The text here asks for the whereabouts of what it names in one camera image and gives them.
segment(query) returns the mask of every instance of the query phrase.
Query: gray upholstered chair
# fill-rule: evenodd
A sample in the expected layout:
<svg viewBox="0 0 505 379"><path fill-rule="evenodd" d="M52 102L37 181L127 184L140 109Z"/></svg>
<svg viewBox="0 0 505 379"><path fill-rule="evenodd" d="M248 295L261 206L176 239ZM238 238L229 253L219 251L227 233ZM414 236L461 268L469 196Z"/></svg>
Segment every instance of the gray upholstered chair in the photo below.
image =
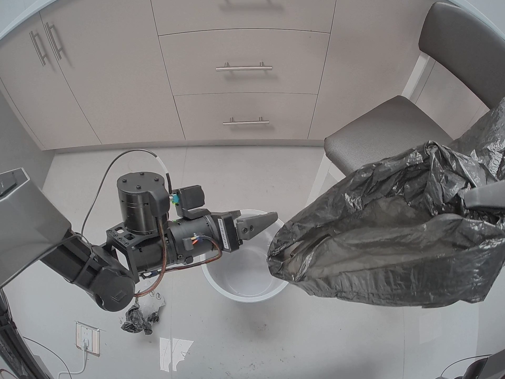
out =
<svg viewBox="0 0 505 379"><path fill-rule="evenodd" d="M401 96L347 124L324 141L325 156L307 203L327 173L339 179L357 168L428 140L452 141L409 98L430 57L460 79L490 109L505 96L505 41L483 21L447 3L434 3L419 38L421 55Z"/></svg>

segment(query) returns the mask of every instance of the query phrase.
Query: crumpled black plastic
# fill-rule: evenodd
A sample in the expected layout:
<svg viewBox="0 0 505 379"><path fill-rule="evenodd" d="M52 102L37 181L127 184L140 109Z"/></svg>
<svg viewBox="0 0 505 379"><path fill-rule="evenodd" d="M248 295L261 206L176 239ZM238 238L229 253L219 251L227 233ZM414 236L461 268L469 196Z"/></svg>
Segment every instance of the crumpled black plastic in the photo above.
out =
<svg viewBox="0 0 505 379"><path fill-rule="evenodd" d="M149 314L148 318L145 319L140 310L140 306L135 303L126 312L126 320L123 325L121 325L121 329L125 332L141 332L144 330L144 333L149 335L153 333L153 326L151 323L157 321L160 321L158 312Z"/></svg>
<svg viewBox="0 0 505 379"><path fill-rule="evenodd" d="M449 147L368 164L289 220L270 273L310 295L384 306L483 301L505 261L505 214L464 192L505 175L505 99Z"/></svg>

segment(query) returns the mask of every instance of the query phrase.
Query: metal handle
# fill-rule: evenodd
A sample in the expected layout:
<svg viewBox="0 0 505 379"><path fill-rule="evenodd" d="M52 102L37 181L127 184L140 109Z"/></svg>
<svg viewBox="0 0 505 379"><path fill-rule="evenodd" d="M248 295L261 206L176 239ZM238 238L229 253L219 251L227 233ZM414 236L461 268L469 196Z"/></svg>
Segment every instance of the metal handle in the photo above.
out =
<svg viewBox="0 0 505 379"><path fill-rule="evenodd" d="M51 32L52 28L54 28L54 24L49 25L49 22L46 22L45 29L46 29L46 33L47 33L47 38L49 39L49 43L51 45L51 48L53 49L54 56L56 56L56 58L58 60L61 60L62 56L61 56L60 52L63 50L63 47L58 48L58 46L56 45L56 41L54 40L53 33Z"/></svg>
<svg viewBox="0 0 505 379"><path fill-rule="evenodd" d="M272 67L265 66L263 62L260 62L259 66L230 66L230 64L226 62L223 67L216 67L217 72L231 72L234 70L272 70Z"/></svg>
<svg viewBox="0 0 505 379"><path fill-rule="evenodd" d="M37 40L35 39L36 36L38 36L39 38L41 37L38 34L38 32L36 32L34 34L33 31L30 31L30 39L33 42L33 47L35 48L35 51L37 52L38 58L41 60L42 66L45 66L46 65L46 61L44 59L47 58L47 53L42 54L41 48L39 48Z"/></svg>
<svg viewBox="0 0 505 379"><path fill-rule="evenodd" d="M233 117L230 118L229 122L223 122L223 125L268 125L270 121L263 120L260 117L258 121L234 121Z"/></svg>

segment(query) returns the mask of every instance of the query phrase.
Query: gray floor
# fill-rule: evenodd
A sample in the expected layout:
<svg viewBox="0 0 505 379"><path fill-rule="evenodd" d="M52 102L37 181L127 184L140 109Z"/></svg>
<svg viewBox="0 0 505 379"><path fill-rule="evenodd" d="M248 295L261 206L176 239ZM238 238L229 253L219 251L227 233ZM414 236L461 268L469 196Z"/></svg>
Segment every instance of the gray floor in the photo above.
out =
<svg viewBox="0 0 505 379"><path fill-rule="evenodd" d="M305 205L323 154L322 148L299 147L153 150L169 168L174 187L202 185L212 211L274 210L284 221ZM102 174L119 152L56 155L44 192L74 229L80 230ZM155 159L143 153L126 155L111 168L85 230L93 243L102 243L105 230L121 220L117 178L142 170L161 172ZM490 294L493 310L503 306L503 277L499 285ZM310 297L288 286L268 301L240 304L217 293L200 268L166 275L161 291L167 305L154 333L145 336L120 330L124 312L100 310L85 292L41 262L6 290L22 332L60 354L71 370L81 364L74 346L75 320L102 330L102 355L89 357L79 375L84 379L431 379L449 363L475 355L477 341L481 344L479 305L461 302L437 310L373 307ZM489 310L487 319L497 317ZM183 360L169 365L169 372L160 369L164 338L191 344L178 357ZM501 346L500 340L492 346ZM494 351L483 348L479 346L480 351ZM62 370L52 354L38 346L33 350L52 373ZM455 367L455 376L463 368Z"/></svg>

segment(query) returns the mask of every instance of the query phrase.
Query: electrical outlet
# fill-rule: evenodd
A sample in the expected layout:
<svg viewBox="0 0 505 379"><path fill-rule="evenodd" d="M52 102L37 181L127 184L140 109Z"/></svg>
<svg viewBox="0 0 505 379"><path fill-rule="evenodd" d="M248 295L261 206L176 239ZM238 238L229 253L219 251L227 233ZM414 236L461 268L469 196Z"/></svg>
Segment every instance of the electrical outlet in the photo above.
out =
<svg viewBox="0 0 505 379"><path fill-rule="evenodd" d="M82 342L87 345L86 351L100 356L100 330L79 321L75 322L75 346L83 349Z"/></svg>

